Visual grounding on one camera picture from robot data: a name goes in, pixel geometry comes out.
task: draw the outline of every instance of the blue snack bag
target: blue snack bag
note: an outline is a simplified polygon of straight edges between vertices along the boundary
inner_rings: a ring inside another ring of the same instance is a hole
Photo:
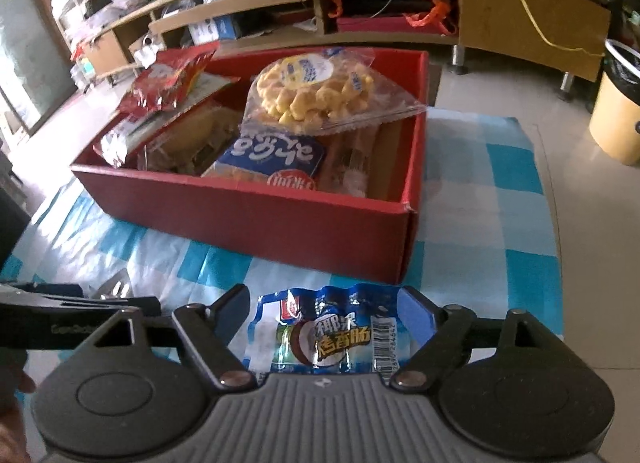
[[[311,136],[254,126],[243,129],[203,176],[315,189],[313,176],[324,152],[324,146]]]
[[[258,381],[269,372],[377,372],[388,382],[412,354],[412,337],[398,318],[398,289],[356,284],[264,295],[249,324],[244,366]]]

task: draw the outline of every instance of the cookie package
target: cookie package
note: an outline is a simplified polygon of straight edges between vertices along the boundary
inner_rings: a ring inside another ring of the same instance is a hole
[[[371,67],[374,58],[334,48],[273,62],[252,83],[242,122],[332,135],[423,113],[425,104]]]

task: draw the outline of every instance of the trash can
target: trash can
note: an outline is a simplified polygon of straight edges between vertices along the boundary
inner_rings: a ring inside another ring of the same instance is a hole
[[[605,49],[589,130],[605,153],[632,166],[640,160],[640,53],[612,39]]]

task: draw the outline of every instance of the snack package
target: snack package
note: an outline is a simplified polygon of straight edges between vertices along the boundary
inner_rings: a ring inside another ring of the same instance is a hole
[[[156,62],[133,81],[117,113],[144,117],[154,111],[175,109],[187,97],[213,54],[199,48],[158,52]]]
[[[204,176],[313,190],[313,176],[323,158],[324,146],[311,136],[245,127]]]
[[[269,372],[378,372],[388,382],[412,354],[398,289],[356,284],[264,295],[248,327],[244,366],[258,381]]]
[[[367,197],[369,165],[378,126],[334,136],[318,179],[318,190]]]
[[[374,55],[326,50],[278,60],[255,78],[243,123],[331,135],[415,116],[426,106],[370,68]]]
[[[198,76],[189,95],[171,111],[156,111],[151,114],[131,114],[107,132],[94,151],[113,167],[122,167],[133,154],[145,144],[170,128],[195,106],[217,91],[232,84],[236,79],[202,73]]]
[[[238,136],[242,113],[206,101],[147,144],[138,169],[201,176]]]

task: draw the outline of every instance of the metal screw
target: metal screw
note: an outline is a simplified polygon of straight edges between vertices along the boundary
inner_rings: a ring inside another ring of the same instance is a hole
[[[226,387],[244,387],[251,383],[252,378],[248,371],[227,371],[222,373],[220,383]]]
[[[401,387],[422,387],[427,383],[427,375],[420,371],[403,371],[396,377],[396,383]]]

